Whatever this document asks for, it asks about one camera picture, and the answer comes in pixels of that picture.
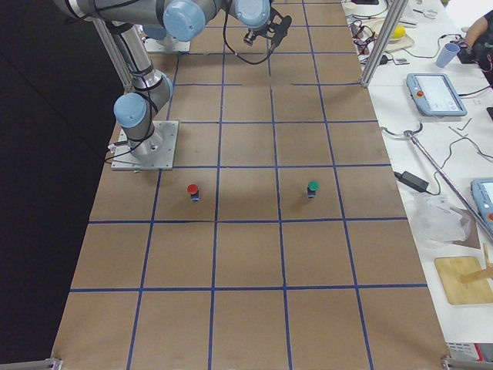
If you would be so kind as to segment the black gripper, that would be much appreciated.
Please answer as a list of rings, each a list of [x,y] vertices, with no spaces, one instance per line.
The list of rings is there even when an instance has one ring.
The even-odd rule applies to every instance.
[[[249,29],[243,41],[252,46],[257,37],[263,37],[270,40],[272,47],[277,47],[287,36],[291,24],[290,15],[282,16],[278,11],[271,11],[267,23],[259,28]]]

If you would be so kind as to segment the person forearm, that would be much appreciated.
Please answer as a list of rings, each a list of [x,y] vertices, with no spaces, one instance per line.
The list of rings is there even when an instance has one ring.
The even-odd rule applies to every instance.
[[[491,10],[476,20],[475,23],[468,28],[464,37],[467,47],[472,47],[478,38],[488,31],[492,24],[492,14],[493,11]]]

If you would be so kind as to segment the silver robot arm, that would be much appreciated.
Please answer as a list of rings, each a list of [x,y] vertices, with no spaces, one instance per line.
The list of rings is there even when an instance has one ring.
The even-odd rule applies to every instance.
[[[97,28],[126,89],[113,106],[126,142],[122,152],[109,161],[143,170],[172,166],[171,159],[165,163],[160,160],[174,154],[165,130],[175,129],[177,124],[154,120],[173,97],[173,83],[153,65],[140,30],[158,42],[189,42],[224,11],[226,18],[233,17],[246,26],[243,40],[247,45],[257,37],[269,40],[270,56],[292,23],[292,18],[281,15],[271,1],[57,1],[55,5],[69,22],[90,21]]]
[[[170,34],[168,33],[168,31],[161,26],[143,25],[143,32],[148,38],[154,39],[157,42],[161,43],[163,43],[165,39],[170,38]]]

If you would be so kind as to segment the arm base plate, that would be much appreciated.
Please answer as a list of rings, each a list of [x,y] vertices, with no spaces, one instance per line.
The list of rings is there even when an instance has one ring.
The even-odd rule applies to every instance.
[[[190,42],[181,42],[173,37],[166,37],[162,40],[146,38],[144,41],[144,46],[146,51],[149,53],[188,53]]]
[[[116,147],[112,159],[112,170],[171,170],[173,168],[179,121],[153,120],[153,135],[131,153],[124,130],[119,133],[119,141],[124,144]]]

